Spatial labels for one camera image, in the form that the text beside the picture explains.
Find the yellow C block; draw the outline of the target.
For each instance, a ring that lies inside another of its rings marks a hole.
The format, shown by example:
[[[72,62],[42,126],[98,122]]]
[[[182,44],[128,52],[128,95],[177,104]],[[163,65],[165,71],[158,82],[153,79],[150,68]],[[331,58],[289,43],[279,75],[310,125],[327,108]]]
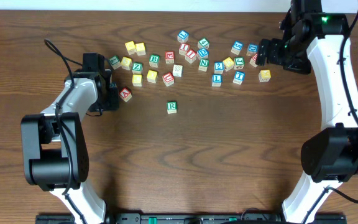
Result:
[[[142,86],[142,75],[140,74],[133,74],[132,76],[132,84],[133,86]]]

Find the blue T block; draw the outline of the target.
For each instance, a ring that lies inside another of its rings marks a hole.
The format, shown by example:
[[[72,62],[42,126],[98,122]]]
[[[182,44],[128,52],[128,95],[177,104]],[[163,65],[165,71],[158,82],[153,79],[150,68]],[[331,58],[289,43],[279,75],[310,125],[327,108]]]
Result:
[[[244,81],[244,78],[245,78],[244,72],[236,71],[232,82],[241,85],[242,82]]]

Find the yellow O block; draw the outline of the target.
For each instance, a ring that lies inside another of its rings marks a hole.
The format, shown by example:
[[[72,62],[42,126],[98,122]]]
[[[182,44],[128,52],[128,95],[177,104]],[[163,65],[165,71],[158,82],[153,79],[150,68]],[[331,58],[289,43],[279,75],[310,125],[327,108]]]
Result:
[[[149,70],[147,72],[147,81],[150,83],[156,83],[158,78],[158,72],[154,70]]]

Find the green B block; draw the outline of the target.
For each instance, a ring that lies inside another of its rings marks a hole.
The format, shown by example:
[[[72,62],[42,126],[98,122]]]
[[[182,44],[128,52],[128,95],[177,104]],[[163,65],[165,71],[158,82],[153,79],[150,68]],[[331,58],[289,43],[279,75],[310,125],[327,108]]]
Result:
[[[160,56],[157,54],[151,54],[149,58],[149,65],[153,68],[158,68],[160,63]]]

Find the green R block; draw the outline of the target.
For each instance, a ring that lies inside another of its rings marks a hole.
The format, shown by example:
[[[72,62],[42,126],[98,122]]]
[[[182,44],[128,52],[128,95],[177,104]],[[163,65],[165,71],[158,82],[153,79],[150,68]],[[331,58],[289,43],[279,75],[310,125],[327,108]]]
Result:
[[[176,103],[176,101],[167,102],[167,113],[168,114],[177,113],[177,103]]]

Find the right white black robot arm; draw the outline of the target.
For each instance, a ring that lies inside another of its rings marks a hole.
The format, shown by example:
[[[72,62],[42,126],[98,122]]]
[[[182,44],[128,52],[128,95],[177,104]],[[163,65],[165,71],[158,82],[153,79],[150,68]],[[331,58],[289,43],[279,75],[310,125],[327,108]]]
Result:
[[[257,65],[280,65],[315,75],[321,130],[301,148],[303,173],[282,202],[285,223],[312,223],[331,193],[358,175],[358,90],[351,64],[354,25],[339,13],[325,13],[317,0],[292,1],[280,23],[281,39],[262,39]]]

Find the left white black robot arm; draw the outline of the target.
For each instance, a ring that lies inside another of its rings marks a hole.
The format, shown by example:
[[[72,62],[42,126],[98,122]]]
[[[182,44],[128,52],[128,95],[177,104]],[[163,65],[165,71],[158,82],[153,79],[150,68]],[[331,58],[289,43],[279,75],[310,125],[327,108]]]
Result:
[[[77,70],[57,99],[21,121],[24,175],[30,185],[58,197],[75,223],[115,223],[88,180],[90,160],[81,122],[101,101],[116,101],[112,71]]]

